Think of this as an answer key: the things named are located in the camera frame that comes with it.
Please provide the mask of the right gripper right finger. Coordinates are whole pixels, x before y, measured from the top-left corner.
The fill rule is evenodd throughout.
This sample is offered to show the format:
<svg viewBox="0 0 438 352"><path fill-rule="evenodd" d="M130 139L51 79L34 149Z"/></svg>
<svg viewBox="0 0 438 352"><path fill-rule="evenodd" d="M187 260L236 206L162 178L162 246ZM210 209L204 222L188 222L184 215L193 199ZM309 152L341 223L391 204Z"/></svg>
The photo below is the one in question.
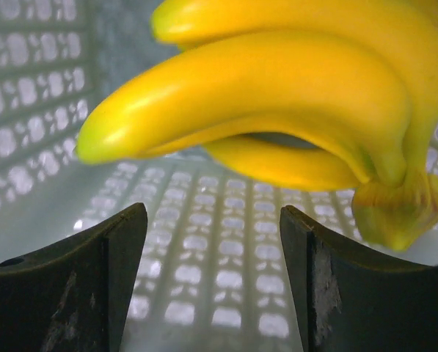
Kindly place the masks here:
<svg viewBox="0 0 438 352"><path fill-rule="evenodd" d="M305 351L438 351L438 265L378 252L291 205L280 237Z"/></svg>

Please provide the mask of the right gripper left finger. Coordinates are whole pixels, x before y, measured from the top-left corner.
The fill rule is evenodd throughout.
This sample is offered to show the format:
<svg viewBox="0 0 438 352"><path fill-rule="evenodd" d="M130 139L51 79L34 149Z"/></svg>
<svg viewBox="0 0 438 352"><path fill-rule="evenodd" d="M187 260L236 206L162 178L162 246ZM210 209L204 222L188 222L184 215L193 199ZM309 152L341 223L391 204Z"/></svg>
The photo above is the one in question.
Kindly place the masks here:
<svg viewBox="0 0 438 352"><path fill-rule="evenodd" d="M0 351L118 351L146 234L135 203L0 263Z"/></svg>

